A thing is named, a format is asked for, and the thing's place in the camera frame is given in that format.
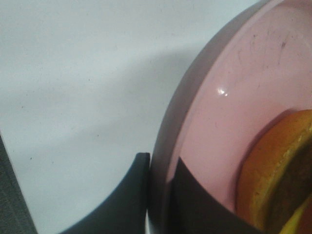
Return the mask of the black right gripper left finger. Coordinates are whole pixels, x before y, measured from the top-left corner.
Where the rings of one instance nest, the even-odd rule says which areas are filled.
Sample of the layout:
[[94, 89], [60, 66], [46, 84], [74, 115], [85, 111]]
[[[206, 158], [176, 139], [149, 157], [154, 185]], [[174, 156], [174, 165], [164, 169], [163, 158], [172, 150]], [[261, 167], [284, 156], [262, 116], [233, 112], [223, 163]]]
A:
[[138, 153], [125, 177], [91, 213], [64, 234], [144, 234], [150, 154]]

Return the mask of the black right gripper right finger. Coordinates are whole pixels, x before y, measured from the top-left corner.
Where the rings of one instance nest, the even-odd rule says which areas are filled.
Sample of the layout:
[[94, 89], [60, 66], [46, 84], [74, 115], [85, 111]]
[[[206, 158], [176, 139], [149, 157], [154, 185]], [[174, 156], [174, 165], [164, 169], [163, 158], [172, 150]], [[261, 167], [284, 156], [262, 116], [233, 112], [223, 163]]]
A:
[[180, 159], [177, 163], [168, 211], [170, 234], [259, 234], [217, 202]]

